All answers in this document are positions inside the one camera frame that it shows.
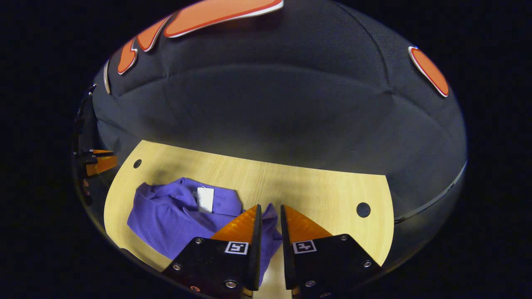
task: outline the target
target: white clothing tag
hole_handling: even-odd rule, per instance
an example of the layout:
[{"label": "white clothing tag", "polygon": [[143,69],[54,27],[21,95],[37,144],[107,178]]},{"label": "white clothing tag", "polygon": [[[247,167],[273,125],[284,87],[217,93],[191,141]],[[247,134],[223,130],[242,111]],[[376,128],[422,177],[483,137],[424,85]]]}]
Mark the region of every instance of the white clothing tag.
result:
[{"label": "white clothing tag", "polygon": [[214,189],[199,187],[197,194],[198,194],[199,211],[203,213],[212,213],[212,203],[214,200]]}]

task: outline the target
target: purple shirt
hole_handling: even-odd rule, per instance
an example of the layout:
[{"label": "purple shirt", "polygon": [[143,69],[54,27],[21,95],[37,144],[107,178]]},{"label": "purple shirt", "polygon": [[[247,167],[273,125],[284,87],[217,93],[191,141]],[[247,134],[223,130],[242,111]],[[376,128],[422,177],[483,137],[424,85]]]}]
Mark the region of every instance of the purple shirt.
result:
[{"label": "purple shirt", "polygon": [[[192,195],[198,187],[214,189],[212,213],[198,211]],[[173,260],[194,237],[210,238],[242,214],[236,191],[214,187],[187,178],[168,185],[142,183],[135,192],[128,226],[146,244]],[[270,203],[262,214],[262,244],[259,285],[271,258],[282,243],[276,229],[277,213]]]}]

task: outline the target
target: light wood surface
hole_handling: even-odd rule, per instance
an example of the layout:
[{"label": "light wood surface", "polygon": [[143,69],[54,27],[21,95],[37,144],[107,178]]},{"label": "light wood surface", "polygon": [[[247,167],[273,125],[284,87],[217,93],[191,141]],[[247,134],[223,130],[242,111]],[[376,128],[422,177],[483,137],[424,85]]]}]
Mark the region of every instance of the light wood surface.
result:
[{"label": "light wood surface", "polygon": [[[133,164],[141,159],[140,167]],[[392,244],[394,215],[385,176],[266,163],[142,141],[126,159],[107,195],[107,234],[121,248],[158,271],[171,260],[144,243],[127,225],[137,187],[171,183],[181,177],[233,189],[244,209],[273,203],[278,215],[287,204],[333,235],[350,234],[380,265]],[[361,218],[356,206],[371,213]],[[281,232],[280,221],[277,229]],[[254,298],[291,298],[285,289],[282,246],[273,256]]]}]

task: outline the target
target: metal bolt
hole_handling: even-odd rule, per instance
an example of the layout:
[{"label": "metal bolt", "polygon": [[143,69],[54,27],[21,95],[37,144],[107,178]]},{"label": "metal bolt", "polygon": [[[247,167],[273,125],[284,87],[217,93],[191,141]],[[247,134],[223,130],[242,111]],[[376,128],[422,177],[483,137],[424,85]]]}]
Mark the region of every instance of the metal bolt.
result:
[{"label": "metal bolt", "polygon": [[236,281],[232,281],[232,280],[226,281],[226,287],[228,287],[228,288],[236,288],[236,286],[237,286]]}]

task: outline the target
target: purple cloth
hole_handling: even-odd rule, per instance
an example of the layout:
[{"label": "purple cloth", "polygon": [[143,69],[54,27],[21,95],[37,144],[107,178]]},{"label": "purple cloth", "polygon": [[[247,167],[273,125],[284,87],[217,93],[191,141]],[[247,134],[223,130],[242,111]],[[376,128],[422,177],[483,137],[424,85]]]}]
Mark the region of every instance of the purple cloth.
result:
[{"label": "purple cloth", "polygon": [[[192,195],[198,187],[214,189],[212,213],[198,211]],[[135,192],[128,226],[146,244],[173,260],[194,237],[210,238],[236,216],[242,214],[236,191],[209,186],[187,178],[168,185],[142,183]],[[270,203],[262,214],[260,280],[282,243],[276,229],[277,213]]]}]

